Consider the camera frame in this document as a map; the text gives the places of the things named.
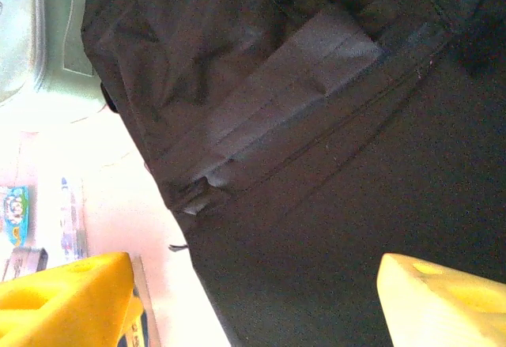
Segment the black fabric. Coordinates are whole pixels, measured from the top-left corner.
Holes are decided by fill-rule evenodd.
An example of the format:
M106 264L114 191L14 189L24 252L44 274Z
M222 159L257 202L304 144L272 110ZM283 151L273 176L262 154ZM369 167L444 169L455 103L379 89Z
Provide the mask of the black fabric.
M86 0L85 51L234 345L388 345L384 252L504 280L505 13Z

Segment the black backpack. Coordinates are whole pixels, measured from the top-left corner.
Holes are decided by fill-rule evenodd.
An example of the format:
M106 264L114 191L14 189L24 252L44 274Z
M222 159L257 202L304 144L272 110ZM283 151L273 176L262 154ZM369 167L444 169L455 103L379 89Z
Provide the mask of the black backpack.
M385 252L504 281L505 14L86 0L85 52L233 345L388 345Z

